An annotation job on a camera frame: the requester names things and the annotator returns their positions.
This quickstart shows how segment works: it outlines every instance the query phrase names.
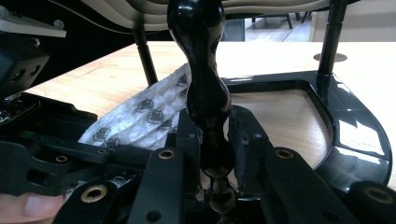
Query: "mounting hole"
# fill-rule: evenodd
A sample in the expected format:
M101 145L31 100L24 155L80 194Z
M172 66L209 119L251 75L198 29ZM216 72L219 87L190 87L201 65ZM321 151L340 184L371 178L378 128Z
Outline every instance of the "mounting hole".
M33 77L35 74L37 74L38 70L40 70L40 65L36 66L32 71L30 71L30 76Z
M322 212L322 215L330 222L340 222L340 218L334 212L325 210Z
M98 149L98 153L103 155L103 154L106 154L107 151L104 148L100 148L100 149Z
M367 197L378 203L384 203L384 204L394 203L393 197L382 189L369 187L369 188L365 188L363 192L367 195Z
M278 149L275 151L275 154L281 158L281 159L285 159L285 160L289 160L291 158L294 157L293 153L285 150L285 149Z
M167 150L160 152L160 154L158 156L163 160L169 160L169 159L172 159L175 157L175 152L167 149Z
M11 83L17 82L19 81L23 75L25 74L26 70L25 69L21 69L19 72L17 72L17 74L15 74L12 78L11 78Z
M159 211L150 211L146 215L146 220L149 222L156 222L161 219L161 213Z
M57 156L55 160L57 162L67 162L69 159L66 156Z
M84 203L96 203L103 199L107 194L107 188L104 185L94 185L87 188L81 195Z
M317 61L320 61L321 58L321 54L316 54L314 55L314 59ZM340 63L343 62L347 59L347 56L345 54L341 54L341 53L335 53L335 58L334 58L334 62L335 63Z

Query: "fingertip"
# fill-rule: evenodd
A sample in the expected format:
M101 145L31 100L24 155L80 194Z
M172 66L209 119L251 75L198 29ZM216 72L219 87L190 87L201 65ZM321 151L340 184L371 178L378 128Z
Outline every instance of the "fingertip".
M64 196L44 196L30 194L27 197L24 207L24 214L27 217L54 217L64 204Z

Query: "chair leg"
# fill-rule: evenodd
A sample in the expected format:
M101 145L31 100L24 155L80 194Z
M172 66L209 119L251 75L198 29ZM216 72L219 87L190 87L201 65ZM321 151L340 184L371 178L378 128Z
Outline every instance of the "chair leg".
M304 23L306 18L312 14L312 11L306 11L303 15L303 19L301 20L301 23Z
M296 12L296 20L299 21L301 19L300 12Z
M286 14L286 19L288 20L289 28L290 28L290 29L293 29L293 26L291 25L291 19L290 19L289 13Z

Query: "black metal rod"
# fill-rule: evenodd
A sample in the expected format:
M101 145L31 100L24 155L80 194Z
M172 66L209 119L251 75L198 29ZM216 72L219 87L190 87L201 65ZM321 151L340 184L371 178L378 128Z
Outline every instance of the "black metal rod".
M329 11L328 24L324 36L318 74L331 75L334 67L335 55L340 40L343 20L347 11L347 0L332 1Z
M142 61L143 69L145 70L148 85L158 82L157 73L155 72L154 63L149 52L148 41L143 29L133 29L134 42L136 42L137 50L139 51L140 60Z

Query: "black plastic part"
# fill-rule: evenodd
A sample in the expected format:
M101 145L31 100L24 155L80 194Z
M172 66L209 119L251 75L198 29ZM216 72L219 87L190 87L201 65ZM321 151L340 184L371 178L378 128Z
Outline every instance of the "black plastic part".
M152 152L128 224L183 223L184 156L174 147Z
M123 211L134 202L140 175L123 186L110 181L93 181L77 188L58 212L54 224L114 224L125 220Z
M270 213L276 200L288 214L283 223L359 223L329 186L295 151L274 147L261 161L262 211L269 223L279 222L279 213Z
M272 147L268 135L250 110L233 105L229 119L229 141L235 151L233 172L242 195L260 195L262 188L257 179L260 158Z
M71 104L30 93L23 93L13 101L28 106L7 122L0 122L0 134L31 132L77 141L97 120L93 113L77 110Z
M29 89L49 58L33 39L0 34L0 101Z
M184 191L196 194L200 183L199 130L186 109L178 117L176 147L184 153Z
M370 110L336 75L325 81L316 71L223 80L230 93L305 91L331 138L329 153L316 168L318 174L341 191L349 191L354 182L362 180L388 184L392 155L387 135Z
M363 224L396 223L396 192L375 182L355 183L346 204Z
M0 192L22 195L34 192L61 195L69 184L89 181L103 173L100 166L46 150L29 139L1 139Z
M144 30L139 28L134 28L132 30L134 35L134 41L137 45L137 50L139 51L140 60L142 61L143 69L145 70L146 79L148 85L158 82L157 74L155 72L154 63L151 59L151 54L149 52L148 41Z

